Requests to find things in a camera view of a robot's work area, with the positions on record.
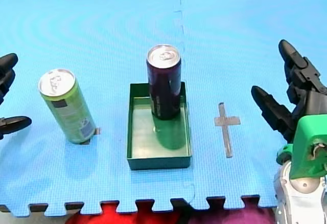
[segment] can top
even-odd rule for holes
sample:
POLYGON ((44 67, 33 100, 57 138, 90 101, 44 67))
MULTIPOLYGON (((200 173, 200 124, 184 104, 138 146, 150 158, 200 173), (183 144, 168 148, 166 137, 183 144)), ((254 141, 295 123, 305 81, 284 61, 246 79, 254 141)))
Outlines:
POLYGON ((159 44, 148 52, 148 62, 157 68, 170 68, 180 60, 178 50, 169 44, 159 44))
POLYGON ((69 92, 75 84, 75 76, 66 69, 53 69, 40 79, 39 91, 46 96, 61 96, 69 92))

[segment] red fabric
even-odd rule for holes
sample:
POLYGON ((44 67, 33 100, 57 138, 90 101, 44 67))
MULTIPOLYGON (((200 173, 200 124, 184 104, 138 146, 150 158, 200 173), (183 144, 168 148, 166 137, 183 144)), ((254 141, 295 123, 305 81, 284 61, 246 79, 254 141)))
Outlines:
POLYGON ((76 213, 66 224, 176 224, 180 216, 178 212, 153 213, 151 206, 151 203, 138 203, 138 212, 118 214, 117 205, 105 204, 102 206, 102 215, 76 213))

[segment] can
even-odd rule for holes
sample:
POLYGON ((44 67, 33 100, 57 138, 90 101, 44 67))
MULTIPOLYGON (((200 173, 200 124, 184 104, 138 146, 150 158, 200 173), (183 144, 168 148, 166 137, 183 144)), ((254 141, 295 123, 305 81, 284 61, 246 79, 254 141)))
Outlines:
POLYGON ((86 142, 94 135, 95 123, 72 72, 53 69, 41 77, 38 88, 70 142, 86 142))
POLYGON ((159 44, 147 56, 151 110, 159 119, 172 119, 180 112, 181 57, 177 48, 159 44))

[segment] blue foam mat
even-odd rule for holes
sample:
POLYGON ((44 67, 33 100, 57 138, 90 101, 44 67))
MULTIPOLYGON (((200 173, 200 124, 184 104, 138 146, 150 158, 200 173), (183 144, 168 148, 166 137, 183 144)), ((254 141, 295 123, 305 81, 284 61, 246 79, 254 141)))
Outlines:
POLYGON ((172 210, 183 198, 196 209, 207 197, 259 195, 274 206, 276 151, 285 143, 261 118, 250 95, 260 85, 290 109, 278 42, 285 38, 308 56, 326 81, 327 0, 0 0, 0 55, 20 58, 1 116, 27 115, 33 124, 0 143, 0 205, 15 216, 30 204, 63 215, 65 203, 83 202, 83 214, 100 202, 155 200, 172 210), (131 171, 126 160, 129 83, 147 81, 145 55, 157 43, 183 55, 193 159, 187 169, 131 171), (67 142, 37 91, 49 69, 72 70, 101 135, 90 145, 67 142), (226 159, 218 103, 241 125, 229 127, 233 158, 226 159))

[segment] green box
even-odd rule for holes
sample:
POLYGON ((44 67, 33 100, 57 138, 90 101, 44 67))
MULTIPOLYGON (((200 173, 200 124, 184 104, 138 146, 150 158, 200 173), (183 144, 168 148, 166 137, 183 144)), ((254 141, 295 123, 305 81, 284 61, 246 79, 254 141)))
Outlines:
POLYGON ((191 145, 185 83, 181 84, 180 114, 160 120, 151 113, 149 84, 131 84, 127 160, 132 170, 186 168, 191 145))

